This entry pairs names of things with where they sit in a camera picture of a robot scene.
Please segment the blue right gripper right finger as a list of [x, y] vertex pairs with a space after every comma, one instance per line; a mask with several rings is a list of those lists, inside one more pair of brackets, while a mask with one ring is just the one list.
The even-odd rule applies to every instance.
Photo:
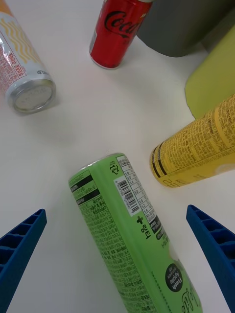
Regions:
[[235, 312], [235, 234], [194, 205], [188, 206], [186, 220], [230, 311]]

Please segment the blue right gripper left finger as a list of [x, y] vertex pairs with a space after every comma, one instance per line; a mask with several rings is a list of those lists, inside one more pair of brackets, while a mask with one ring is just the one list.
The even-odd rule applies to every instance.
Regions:
[[39, 209], [0, 239], [0, 312], [5, 313], [47, 224]]

